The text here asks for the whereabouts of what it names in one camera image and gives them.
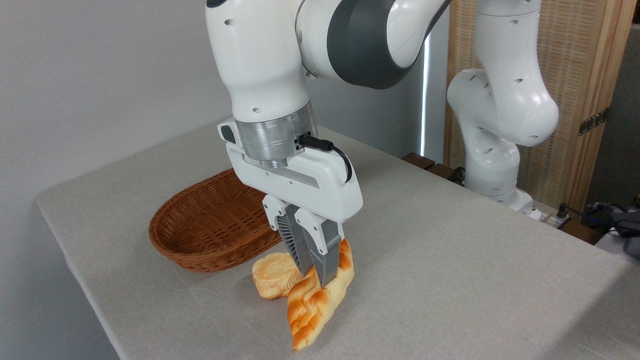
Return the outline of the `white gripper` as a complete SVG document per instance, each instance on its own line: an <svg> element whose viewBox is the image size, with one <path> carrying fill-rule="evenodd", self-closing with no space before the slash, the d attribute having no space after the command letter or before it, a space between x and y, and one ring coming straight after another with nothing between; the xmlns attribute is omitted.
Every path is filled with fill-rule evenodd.
<svg viewBox="0 0 640 360"><path fill-rule="evenodd" d="M306 273L307 247L320 287L326 287L338 272L345 235L341 223L363 205L357 176L345 182L340 155L309 147L288 159L286 167L265 168L245 154L235 121L218 124L218 133L236 176L267 194L262 203L270 227L279 232L300 274Z"/></svg>

